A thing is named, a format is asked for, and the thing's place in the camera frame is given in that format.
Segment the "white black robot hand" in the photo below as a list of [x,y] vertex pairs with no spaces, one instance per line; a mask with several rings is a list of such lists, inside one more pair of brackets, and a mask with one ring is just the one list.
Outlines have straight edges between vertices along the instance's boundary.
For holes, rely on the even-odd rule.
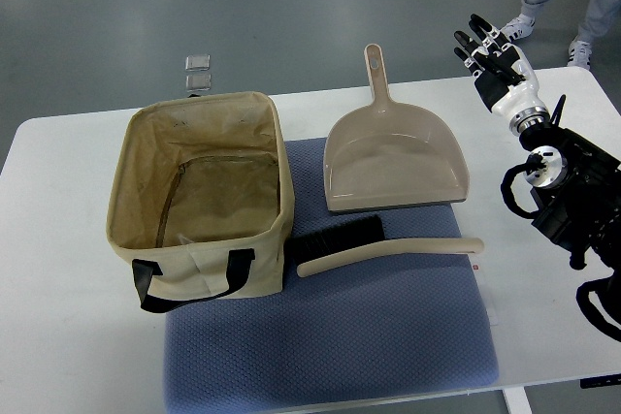
[[474,78],[487,110],[504,118],[515,135],[547,121],[550,114],[539,98],[538,78],[522,49],[481,16],[471,15],[469,26],[475,37],[455,32],[454,52]]

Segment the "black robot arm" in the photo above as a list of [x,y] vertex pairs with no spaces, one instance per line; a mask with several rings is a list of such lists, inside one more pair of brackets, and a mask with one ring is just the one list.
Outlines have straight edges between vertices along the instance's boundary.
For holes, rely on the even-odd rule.
[[586,267],[591,249],[612,269],[587,281],[576,302],[601,333],[620,339],[620,161],[574,131],[560,126],[566,97],[554,112],[528,109],[519,141],[529,151],[507,170],[501,194],[510,211],[532,221],[552,243],[570,253],[570,267]]

